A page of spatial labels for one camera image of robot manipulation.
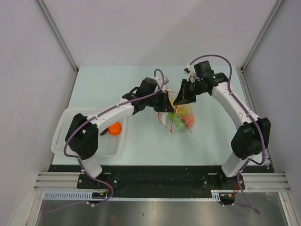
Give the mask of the fake yellow lemon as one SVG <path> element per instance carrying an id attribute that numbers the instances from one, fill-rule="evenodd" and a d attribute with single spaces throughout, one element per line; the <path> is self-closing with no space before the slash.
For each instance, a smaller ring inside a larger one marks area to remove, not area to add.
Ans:
<path id="1" fill-rule="evenodd" d="M 178 105 L 176 107 L 176 114 L 178 116 L 184 116 L 187 115 L 190 112 L 190 108 L 189 107 L 185 107 L 183 105 Z"/>

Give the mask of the clear zip top bag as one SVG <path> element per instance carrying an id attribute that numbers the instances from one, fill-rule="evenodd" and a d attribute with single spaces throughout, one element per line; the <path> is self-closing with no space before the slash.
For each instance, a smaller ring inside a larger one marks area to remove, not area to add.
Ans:
<path id="1" fill-rule="evenodd" d="M 159 122 L 170 132 L 193 132 L 195 115 L 191 104 L 173 105 L 178 93 L 167 89 L 168 97 L 174 108 L 173 113 L 158 113 Z"/>

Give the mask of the fake orange fruit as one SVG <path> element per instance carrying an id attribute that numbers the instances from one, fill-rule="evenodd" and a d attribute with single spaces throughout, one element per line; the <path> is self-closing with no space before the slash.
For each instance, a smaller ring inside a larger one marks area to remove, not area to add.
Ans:
<path id="1" fill-rule="evenodd" d="M 118 136 L 122 132 L 122 125 L 116 122 L 108 127 L 108 132 L 113 136 Z"/>

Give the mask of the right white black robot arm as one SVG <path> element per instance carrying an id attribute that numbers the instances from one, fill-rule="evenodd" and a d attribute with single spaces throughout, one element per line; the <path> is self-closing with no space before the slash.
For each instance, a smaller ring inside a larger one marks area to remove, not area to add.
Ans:
<path id="1" fill-rule="evenodd" d="M 261 154 L 262 160 L 258 164 L 264 164 L 271 123 L 268 118 L 261 118 L 250 110 L 231 88 L 230 79 L 224 73 L 215 73 L 208 61 L 188 64 L 184 71 L 188 77 L 182 80 L 173 104 L 195 103 L 198 95 L 207 93 L 224 108 L 237 129 L 230 144 L 232 153 L 221 166 L 222 174 L 217 177 L 218 186 L 228 189 L 234 183 L 233 176 L 253 157 Z"/>

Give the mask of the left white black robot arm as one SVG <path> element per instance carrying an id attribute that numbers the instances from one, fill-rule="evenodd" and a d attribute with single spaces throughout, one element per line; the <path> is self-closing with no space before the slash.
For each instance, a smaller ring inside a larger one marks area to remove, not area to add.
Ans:
<path id="1" fill-rule="evenodd" d="M 140 86 L 133 88 L 102 112 L 89 116 L 78 113 L 73 117 L 65 137 L 63 153 L 77 159 L 82 170 L 89 175 L 87 182 L 93 188 L 101 187 L 104 182 L 103 169 L 96 157 L 101 132 L 146 107 L 152 107 L 158 113 L 174 112 L 168 91 L 165 90 L 167 83 L 166 79 L 145 78 Z"/>

